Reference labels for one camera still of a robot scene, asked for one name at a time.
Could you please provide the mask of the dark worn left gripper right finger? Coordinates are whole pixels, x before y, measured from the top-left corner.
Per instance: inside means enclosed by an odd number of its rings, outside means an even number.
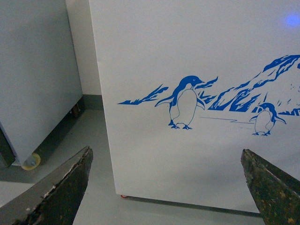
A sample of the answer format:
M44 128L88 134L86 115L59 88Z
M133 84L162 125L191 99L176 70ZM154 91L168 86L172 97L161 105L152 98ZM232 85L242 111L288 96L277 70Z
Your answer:
M249 149L241 164L247 187L266 225L300 223L300 181Z

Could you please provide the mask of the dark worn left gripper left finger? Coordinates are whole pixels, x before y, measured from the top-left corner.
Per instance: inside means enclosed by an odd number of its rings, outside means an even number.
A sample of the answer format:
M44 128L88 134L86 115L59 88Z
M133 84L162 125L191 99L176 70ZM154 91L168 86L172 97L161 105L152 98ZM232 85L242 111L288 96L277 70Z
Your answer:
M84 197L93 151L84 147L0 208L2 225L71 225Z

